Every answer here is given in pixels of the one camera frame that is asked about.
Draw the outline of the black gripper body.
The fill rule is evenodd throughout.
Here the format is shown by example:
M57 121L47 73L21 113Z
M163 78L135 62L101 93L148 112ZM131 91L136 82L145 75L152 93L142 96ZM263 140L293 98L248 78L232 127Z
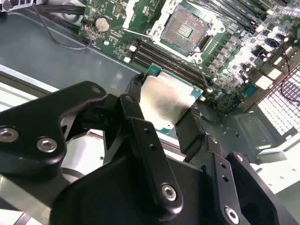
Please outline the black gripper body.
M201 170L169 159L183 194L183 209L169 225L227 225L224 209L214 206ZM140 181L132 156L114 160L77 180L55 200L52 225L162 225Z

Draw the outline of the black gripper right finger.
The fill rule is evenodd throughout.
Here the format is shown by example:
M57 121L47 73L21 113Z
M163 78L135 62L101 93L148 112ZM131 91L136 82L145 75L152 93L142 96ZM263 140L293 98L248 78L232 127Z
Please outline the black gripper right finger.
M176 178L184 197L189 225L277 225L276 196L248 159L237 152L224 155L219 141L205 133L196 106L176 123L180 151L185 155Z

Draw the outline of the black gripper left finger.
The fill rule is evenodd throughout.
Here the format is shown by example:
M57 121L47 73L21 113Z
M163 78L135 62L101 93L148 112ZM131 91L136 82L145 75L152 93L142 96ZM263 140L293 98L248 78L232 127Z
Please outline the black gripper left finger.
M180 214L181 190L137 99L129 94L107 94L88 81L0 114L1 199L38 221L50 221L57 197L77 181L69 182L62 174L67 142L88 129L104 132L113 154L106 164L133 157L160 220Z

